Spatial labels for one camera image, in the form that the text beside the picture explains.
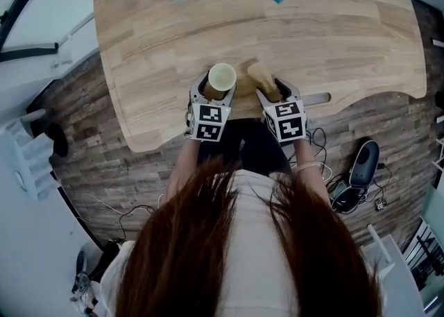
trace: white shirt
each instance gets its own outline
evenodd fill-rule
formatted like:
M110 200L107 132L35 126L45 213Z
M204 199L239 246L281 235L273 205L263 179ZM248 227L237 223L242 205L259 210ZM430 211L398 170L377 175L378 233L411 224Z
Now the white shirt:
M239 190L225 261L218 315L223 317L288 317L298 308L296 290L268 206L275 181L237 171ZM134 241L125 242L101 280L103 303L114 315L119 276Z

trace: beige paper cup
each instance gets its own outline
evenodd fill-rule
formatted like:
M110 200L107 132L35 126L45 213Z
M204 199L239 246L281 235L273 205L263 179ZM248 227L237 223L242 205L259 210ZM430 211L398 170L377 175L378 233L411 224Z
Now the beige paper cup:
M218 63L210 69L208 81L213 89L226 92L236 84L236 71L231 65Z

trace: wrist strap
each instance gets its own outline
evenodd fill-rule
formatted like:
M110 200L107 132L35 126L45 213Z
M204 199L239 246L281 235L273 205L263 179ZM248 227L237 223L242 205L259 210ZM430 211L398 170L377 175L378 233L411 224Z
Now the wrist strap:
M302 165L298 165L296 167L296 174L299 173L302 170L308 169L308 168L312 168L313 166L319 166L321 167L322 163L321 162L308 162L308 163L304 163Z

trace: person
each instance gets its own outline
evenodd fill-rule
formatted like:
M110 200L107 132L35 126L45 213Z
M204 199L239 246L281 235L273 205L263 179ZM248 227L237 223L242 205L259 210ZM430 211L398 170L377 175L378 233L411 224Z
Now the person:
M102 279L116 317L378 317L375 274L332 211L310 143L297 167L257 120L185 140L162 206Z

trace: wooden table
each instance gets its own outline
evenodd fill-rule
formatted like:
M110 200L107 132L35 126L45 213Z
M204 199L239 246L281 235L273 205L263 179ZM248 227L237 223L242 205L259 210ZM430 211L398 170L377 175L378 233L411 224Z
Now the wooden table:
M238 73L232 117L260 117L246 67L264 62L302 96L328 93L309 117L380 92L425 95L410 0L94 0L103 69L135 152L185 130L189 87L213 64Z

